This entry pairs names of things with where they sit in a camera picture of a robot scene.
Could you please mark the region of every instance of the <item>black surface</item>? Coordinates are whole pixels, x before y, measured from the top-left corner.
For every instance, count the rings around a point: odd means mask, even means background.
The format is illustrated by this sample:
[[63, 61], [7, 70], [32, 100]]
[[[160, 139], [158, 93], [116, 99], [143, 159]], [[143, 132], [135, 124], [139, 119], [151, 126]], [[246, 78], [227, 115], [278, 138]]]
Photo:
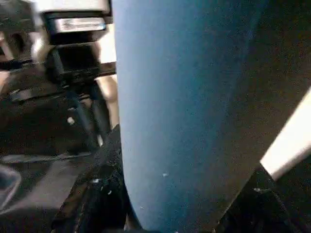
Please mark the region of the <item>black surface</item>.
[[311, 232], [311, 155], [277, 181], [284, 201]]
[[[13, 72], [0, 98], [0, 155], [58, 155], [68, 150], [87, 151], [86, 134], [77, 113], [69, 111], [73, 103], [67, 98], [27, 101], [22, 105], [6, 99], [17, 89], [50, 85], [35, 69]], [[68, 117], [75, 120], [70, 126]]]

